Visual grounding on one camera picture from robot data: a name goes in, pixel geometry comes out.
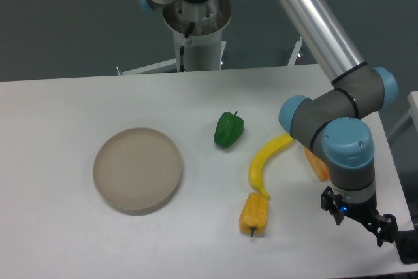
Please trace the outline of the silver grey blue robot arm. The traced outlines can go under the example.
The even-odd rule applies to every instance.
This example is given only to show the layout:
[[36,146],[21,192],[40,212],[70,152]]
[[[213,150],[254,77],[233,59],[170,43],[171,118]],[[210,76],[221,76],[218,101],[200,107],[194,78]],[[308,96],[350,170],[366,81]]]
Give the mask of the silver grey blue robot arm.
[[[209,37],[228,23],[228,0],[139,0],[146,10],[162,8],[173,30],[180,72],[218,70],[221,42]],[[317,99],[294,96],[280,109],[280,125],[329,168],[331,186],[321,207],[336,223],[351,218],[377,238],[394,242],[394,216],[377,211],[374,142],[362,119],[388,105],[398,86],[384,68],[371,68],[324,0],[279,0],[332,90]]]

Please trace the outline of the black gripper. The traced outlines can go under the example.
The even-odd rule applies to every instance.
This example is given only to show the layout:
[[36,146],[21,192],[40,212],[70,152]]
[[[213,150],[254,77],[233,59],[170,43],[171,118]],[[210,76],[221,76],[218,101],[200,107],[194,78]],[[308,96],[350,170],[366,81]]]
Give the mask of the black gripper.
[[378,247],[392,244],[398,236],[396,217],[376,211],[375,186],[358,191],[327,186],[321,194],[321,208],[330,213],[336,225],[340,225],[345,217],[359,222],[376,237]]

